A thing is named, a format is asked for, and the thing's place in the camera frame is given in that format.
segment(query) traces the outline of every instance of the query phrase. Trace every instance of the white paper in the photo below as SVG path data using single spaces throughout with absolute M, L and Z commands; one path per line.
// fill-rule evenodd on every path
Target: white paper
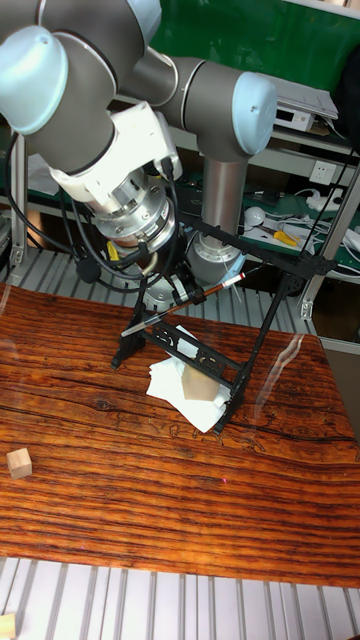
M 59 191 L 59 185 L 51 176 L 49 165 L 38 153 L 29 156 L 28 182 L 29 189 L 47 193 L 50 196 L 54 196 Z
M 191 333 L 181 326 L 178 326 L 177 329 L 192 336 Z M 189 358 L 193 358 L 197 352 L 197 348 L 185 340 L 179 341 L 178 349 Z M 186 400 L 184 398 L 181 380 L 184 367 L 185 363 L 174 356 L 151 365 L 151 382 L 147 394 L 155 398 L 167 400 L 167 402 L 170 402 L 170 404 L 178 409 L 199 431 L 206 433 L 223 415 L 225 411 L 224 403 L 229 400 L 230 391 L 227 387 L 220 385 L 213 402 L 207 400 Z

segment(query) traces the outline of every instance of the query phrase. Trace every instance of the wooden block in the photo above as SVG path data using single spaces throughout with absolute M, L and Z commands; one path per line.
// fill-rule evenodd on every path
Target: wooden block
M 32 462 L 27 449 L 18 449 L 6 454 L 9 471 L 13 480 L 32 474 Z
M 0 616 L 0 638 L 16 638 L 14 613 Z
M 208 400 L 212 402 L 219 390 L 219 383 L 189 364 L 185 365 L 182 385 L 186 400 Z

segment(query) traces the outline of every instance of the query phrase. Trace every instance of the black metal stand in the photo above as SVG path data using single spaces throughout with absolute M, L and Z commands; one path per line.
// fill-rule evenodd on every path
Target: black metal stand
M 255 340 L 250 357 L 245 362 L 237 363 L 230 358 L 226 358 L 214 349 L 211 349 L 199 340 L 179 331 L 172 325 L 161 321 L 152 327 L 151 333 L 148 333 L 146 330 L 142 330 L 136 334 L 127 336 L 126 338 L 120 337 L 119 348 L 112 360 L 112 367 L 116 369 L 120 366 L 123 360 L 126 360 L 136 351 L 143 348 L 146 344 L 146 340 L 150 340 L 150 342 L 153 342 L 159 347 L 165 349 L 168 353 L 171 353 L 180 360 L 183 360 L 213 380 L 220 382 L 230 390 L 230 398 L 226 403 L 226 409 L 223 415 L 214 427 L 214 432 L 219 435 L 235 411 L 237 411 L 243 403 L 246 387 L 249 383 L 256 358 L 263 345 L 264 339 L 269 331 L 280 302 L 290 293 L 298 290 L 304 280 L 312 278 L 315 274 L 326 275 L 328 271 L 335 268 L 336 262 L 333 260 L 325 260 L 319 256 L 311 256 L 307 252 L 296 256 L 294 259 L 292 256 L 284 256 L 284 254 L 271 252 L 267 249 L 250 245 L 242 238 L 231 236 L 228 233 L 221 231 L 219 227 L 211 227 L 210 225 L 203 223 L 201 220 L 196 219 L 194 223 L 191 217 L 186 216 L 185 214 L 181 214 L 180 218 L 187 224 L 191 224 L 197 228 L 202 233 L 221 240 L 223 244 L 235 246 L 246 253 L 250 253 L 251 255 L 261 258 L 263 262 L 277 266 L 284 271 L 278 290 L 272 300 L 259 334 Z M 134 314 L 128 324 L 128 327 L 137 324 L 151 315 L 145 311 L 145 306 L 143 304 L 145 288 L 146 287 L 144 286 L 139 293 L 139 297 L 134 308 Z M 187 357 L 182 353 L 181 349 L 179 349 L 180 340 L 184 340 L 197 348 L 194 359 Z M 232 380 L 229 380 L 228 377 L 223 375 L 227 368 L 232 370 Z

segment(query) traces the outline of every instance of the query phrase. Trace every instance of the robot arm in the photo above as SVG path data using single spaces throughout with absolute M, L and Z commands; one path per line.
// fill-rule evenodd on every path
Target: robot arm
M 166 120 L 196 133 L 206 157 L 204 218 L 235 233 L 248 159 L 266 146 L 275 119 L 272 85 L 254 74 L 148 49 L 161 18 L 158 0 L 8 4 L 0 30 L 6 38 L 0 111 L 59 184 L 87 204 L 120 255 L 140 241 L 149 254 L 158 253 L 174 233 L 164 188 L 142 170 L 154 161 L 164 173 L 170 158 L 174 178 L 181 173 Z M 110 117 L 107 107 L 123 91 L 146 102 Z M 211 272 L 210 279 L 219 280 L 224 248 L 201 237 L 192 247 L 196 275 Z

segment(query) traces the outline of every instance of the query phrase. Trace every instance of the wood grain surface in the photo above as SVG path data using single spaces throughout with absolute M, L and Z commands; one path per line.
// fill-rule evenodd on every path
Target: wood grain surface
M 146 395 L 157 347 L 112 372 L 129 309 L 12 288 L 0 313 L 0 556 L 360 586 L 360 452 L 317 338 L 271 332 L 216 438 Z M 235 360 L 257 333 L 181 324 Z

